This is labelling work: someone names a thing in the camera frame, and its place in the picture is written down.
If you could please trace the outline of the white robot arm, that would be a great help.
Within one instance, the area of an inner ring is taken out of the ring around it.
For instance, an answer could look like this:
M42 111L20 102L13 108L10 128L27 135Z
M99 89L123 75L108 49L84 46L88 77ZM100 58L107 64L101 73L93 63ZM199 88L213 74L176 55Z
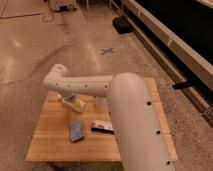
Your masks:
M63 96L104 97L124 171L173 171L172 161L148 86L135 73L69 77L55 64L43 85Z

